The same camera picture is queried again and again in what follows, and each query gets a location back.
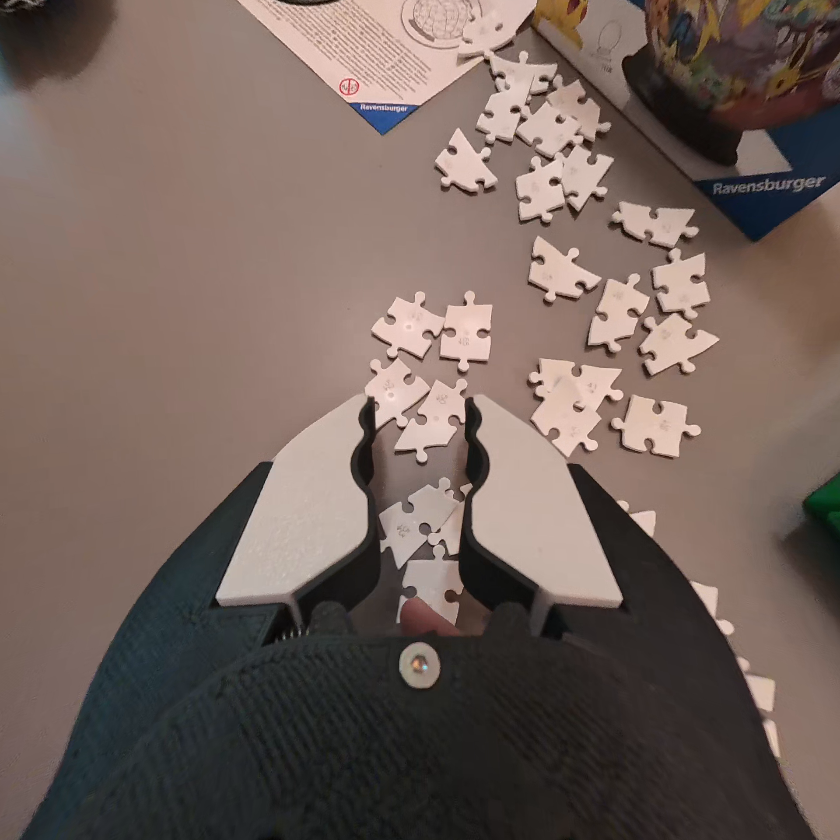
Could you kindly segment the blue puzzle box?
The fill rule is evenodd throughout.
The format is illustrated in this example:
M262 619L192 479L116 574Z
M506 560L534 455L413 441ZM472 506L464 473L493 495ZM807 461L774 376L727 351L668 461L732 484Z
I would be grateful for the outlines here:
M838 1L538 2L532 27L752 241L838 184Z

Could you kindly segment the folded puzzle instruction leaflet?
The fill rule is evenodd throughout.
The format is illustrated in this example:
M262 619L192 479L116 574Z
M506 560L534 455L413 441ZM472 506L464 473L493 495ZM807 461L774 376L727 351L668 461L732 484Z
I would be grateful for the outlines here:
M459 53L468 24L523 8L517 31L533 9L489 1L239 3L380 134L484 59Z

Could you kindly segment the curved white puzzle piece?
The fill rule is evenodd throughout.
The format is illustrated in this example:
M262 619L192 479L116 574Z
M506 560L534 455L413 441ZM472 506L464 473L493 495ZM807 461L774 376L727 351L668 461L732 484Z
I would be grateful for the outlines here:
M456 431L455 426L449 422L450 418L457 418L461 424L466 419L466 387L466 379L458 379L452 387L436 381L417 409L424 423L419 423L415 418L410 419L397 439L394 451L397 454L413 451L416 462L425 464L429 448L447 446Z

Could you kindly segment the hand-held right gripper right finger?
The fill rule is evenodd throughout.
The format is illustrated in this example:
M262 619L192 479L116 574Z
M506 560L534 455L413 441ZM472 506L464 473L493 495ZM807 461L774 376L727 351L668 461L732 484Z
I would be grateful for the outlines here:
M555 606L616 609L623 594L571 470L535 429L486 395L465 405L458 568L489 610L523 606L540 635Z

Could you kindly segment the green plastic bin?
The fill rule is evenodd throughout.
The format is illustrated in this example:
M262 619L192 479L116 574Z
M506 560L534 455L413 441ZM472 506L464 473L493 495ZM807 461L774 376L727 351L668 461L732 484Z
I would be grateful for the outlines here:
M804 512L835 542L839 543L839 479L831 479L814 489L802 503Z

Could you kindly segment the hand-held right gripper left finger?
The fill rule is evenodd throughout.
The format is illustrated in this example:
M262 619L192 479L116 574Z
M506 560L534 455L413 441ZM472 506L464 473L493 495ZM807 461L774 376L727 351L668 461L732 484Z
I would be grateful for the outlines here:
M301 626L315 607L353 610L381 574L373 399L358 394L272 459L217 589L222 607L284 605Z

